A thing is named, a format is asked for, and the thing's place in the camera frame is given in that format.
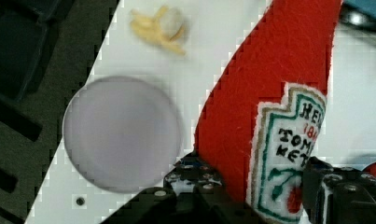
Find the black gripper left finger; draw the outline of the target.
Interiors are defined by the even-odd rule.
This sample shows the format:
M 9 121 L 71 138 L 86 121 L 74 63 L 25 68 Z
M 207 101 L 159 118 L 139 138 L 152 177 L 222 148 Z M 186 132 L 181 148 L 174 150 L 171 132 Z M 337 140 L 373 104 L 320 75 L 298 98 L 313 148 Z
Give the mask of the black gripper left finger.
M 143 189 L 100 224 L 266 224 L 234 201 L 221 173 L 193 151 L 174 164 L 160 187 Z

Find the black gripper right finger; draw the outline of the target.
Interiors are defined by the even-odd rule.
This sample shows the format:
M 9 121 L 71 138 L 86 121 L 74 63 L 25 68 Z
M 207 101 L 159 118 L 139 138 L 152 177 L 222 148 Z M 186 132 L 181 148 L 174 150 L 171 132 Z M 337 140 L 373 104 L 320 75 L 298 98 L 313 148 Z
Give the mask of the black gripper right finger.
M 311 224 L 376 224 L 376 177 L 311 157 L 303 171 L 302 205 Z

